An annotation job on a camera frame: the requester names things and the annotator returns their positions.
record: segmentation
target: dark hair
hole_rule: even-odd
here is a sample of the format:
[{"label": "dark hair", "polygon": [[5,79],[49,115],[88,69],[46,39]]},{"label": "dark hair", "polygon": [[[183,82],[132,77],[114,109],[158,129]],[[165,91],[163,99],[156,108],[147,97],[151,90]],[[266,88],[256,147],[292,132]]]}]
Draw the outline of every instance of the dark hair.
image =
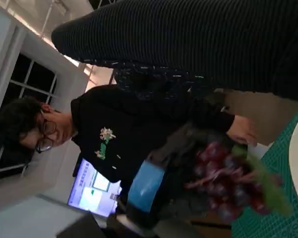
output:
[{"label": "dark hair", "polygon": [[20,136],[37,126],[36,116],[41,104],[35,98],[16,99],[3,106],[0,111],[0,142],[3,145],[18,143]]}]

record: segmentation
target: grape stem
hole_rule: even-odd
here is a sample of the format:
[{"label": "grape stem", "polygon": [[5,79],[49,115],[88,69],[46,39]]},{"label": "grape stem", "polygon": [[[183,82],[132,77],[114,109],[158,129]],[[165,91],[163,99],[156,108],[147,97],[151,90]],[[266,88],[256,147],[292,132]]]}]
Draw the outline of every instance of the grape stem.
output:
[{"label": "grape stem", "polygon": [[211,180],[215,180],[219,175],[221,174],[225,174],[225,175],[233,175],[233,174],[238,174],[240,177],[235,179],[235,182],[240,182],[240,183],[251,183],[255,181],[255,176],[256,176],[256,172],[252,171],[250,173],[248,173],[247,175],[241,176],[242,173],[242,168],[238,168],[236,170],[231,170],[231,169],[220,169],[217,172],[213,173],[212,175],[206,177],[206,178],[202,178],[199,179],[195,182],[189,182],[185,184],[185,188],[186,189],[192,189],[192,188],[196,188],[199,186],[203,186],[205,183],[211,181]]}]

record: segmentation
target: floral embroidery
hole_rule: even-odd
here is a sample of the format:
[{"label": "floral embroidery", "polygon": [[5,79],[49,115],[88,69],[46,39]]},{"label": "floral embroidery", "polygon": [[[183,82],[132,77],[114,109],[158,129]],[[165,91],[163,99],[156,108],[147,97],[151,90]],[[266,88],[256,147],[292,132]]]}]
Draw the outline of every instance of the floral embroidery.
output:
[{"label": "floral embroidery", "polygon": [[106,141],[107,143],[116,138],[116,136],[113,134],[113,131],[111,129],[107,129],[107,128],[102,128],[100,130],[100,139]]},{"label": "floral embroidery", "polygon": [[100,151],[98,150],[98,151],[95,151],[95,154],[97,155],[97,157],[99,158],[99,159],[102,159],[102,160],[104,160],[105,159],[105,156],[104,155],[102,155],[101,153],[100,153]]},{"label": "floral embroidery", "polygon": [[110,140],[115,139],[116,136],[113,134],[113,131],[108,128],[103,128],[100,130],[100,139],[104,140],[104,143],[100,144],[100,150],[95,151],[95,154],[97,155],[98,158],[104,160],[106,158],[106,148],[107,144]]}]

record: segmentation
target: hand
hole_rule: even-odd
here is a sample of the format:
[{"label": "hand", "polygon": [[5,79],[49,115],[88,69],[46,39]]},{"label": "hand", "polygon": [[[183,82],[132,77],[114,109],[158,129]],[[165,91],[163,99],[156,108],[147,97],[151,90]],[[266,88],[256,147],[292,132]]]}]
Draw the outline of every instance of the hand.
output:
[{"label": "hand", "polygon": [[257,145],[254,123],[247,118],[235,116],[233,124],[226,134],[240,144]]}]

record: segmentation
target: green leaf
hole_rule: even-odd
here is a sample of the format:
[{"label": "green leaf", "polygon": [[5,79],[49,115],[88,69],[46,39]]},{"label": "green leaf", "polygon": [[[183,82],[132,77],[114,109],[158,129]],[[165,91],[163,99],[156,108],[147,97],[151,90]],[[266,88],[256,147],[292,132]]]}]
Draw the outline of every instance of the green leaf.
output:
[{"label": "green leaf", "polygon": [[276,185],[268,168],[254,156],[247,154],[247,151],[238,145],[232,149],[235,156],[245,156],[247,163],[256,171],[256,181],[262,183],[265,205],[272,211],[289,216],[293,212],[291,204],[288,202],[283,190]]}]

